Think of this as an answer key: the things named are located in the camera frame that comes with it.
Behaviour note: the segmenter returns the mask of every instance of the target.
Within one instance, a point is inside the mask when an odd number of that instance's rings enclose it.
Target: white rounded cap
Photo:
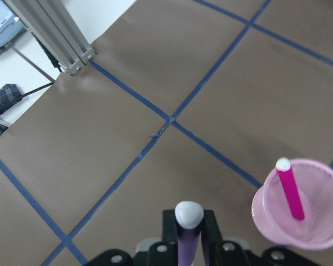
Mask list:
[[[286,157],[278,159],[275,165],[276,169],[279,171],[288,171],[291,168],[290,160]]]
[[[193,201],[181,201],[175,207],[175,218],[184,229],[194,229],[204,218],[204,209]]]

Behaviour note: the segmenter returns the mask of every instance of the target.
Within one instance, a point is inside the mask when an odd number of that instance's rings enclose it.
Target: purple marker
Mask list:
[[[191,266],[195,260],[204,210],[196,202],[181,201],[175,207],[175,218],[178,222],[178,266]]]
[[[292,216],[297,220],[305,219],[304,209],[301,204],[299,190],[297,189],[290,160],[285,157],[278,159],[275,168],[280,177]]]

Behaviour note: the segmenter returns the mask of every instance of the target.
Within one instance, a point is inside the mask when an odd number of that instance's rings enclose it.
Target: black cable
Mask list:
[[[41,48],[44,50],[44,52],[46,53],[47,57],[49,58],[49,60],[51,61],[52,65],[55,67],[55,68],[58,68],[58,70],[61,71],[60,69],[60,65],[59,65],[59,62],[58,60],[53,56],[53,54],[43,45],[43,43],[41,43],[41,41],[35,36],[35,39],[37,40],[37,42],[39,43],[39,45],[41,46]]]
[[[36,89],[34,89],[34,90],[31,90],[31,91],[29,91],[29,92],[27,92],[27,93],[25,93],[25,94],[22,94],[22,95],[20,95],[20,96],[17,96],[17,97],[16,97],[15,99],[13,99],[12,101],[10,101],[10,102],[8,102],[7,104],[1,106],[1,108],[0,108],[0,112],[1,112],[2,110],[7,109],[7,108],[11,108],[13,105],[15,105],[16,103],[18,103],[19,101],[21,101],[22,98],[24,98],[24,97],[26,97],[26,96],[28,96],[28,95],[30,95],[30,94],[33,94],[33,93],[35,93],[35,92],[37,92],[37,91],[39,91],[39,90],[42,90],[42,89],[44,89],[44,88],[46,88],[46,87],[49,87],[49,86],[51,86],[51,85],[53,85],[53,84],[54,84],[54,82],[50,82],[50,83],[48,83],[48,84],[46,84],[46,85],[43,85],[43,86],[38,87],[38,88],[36,88]]]
[[[23,53],[21,53],[19,50],[17,50],[14,46],[11,47],[12,50],[14,50],[20,57],[22,57],[28,64],[33,66],[38,72],[40,72],[43,76],[45,76],[49,81],[54,82],[55,79],[53,79],[50,75],[48,75],[46,72],[43,71],[38,65],[34,64],[30,59],[28,59]]]

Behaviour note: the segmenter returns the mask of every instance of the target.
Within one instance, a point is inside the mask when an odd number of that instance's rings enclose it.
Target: plaid umbrella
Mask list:
[[[18,90],[16,84],[6,84],[4,87],[2,87],[0,89],[0,115],[14,106],[17,102],[21,101],[21,98],[18,98],[17,101],[14,101],[14,99],[21,95],[22,94]]]

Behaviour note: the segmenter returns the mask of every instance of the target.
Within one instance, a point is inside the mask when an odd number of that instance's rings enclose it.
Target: pink pen holder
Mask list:
[[[282,245],[321,250],[333,246],[333,170],[321,162],[290,160],[305,214],[294,219],[273,169],[253,198],[251,213],[260,233]]]

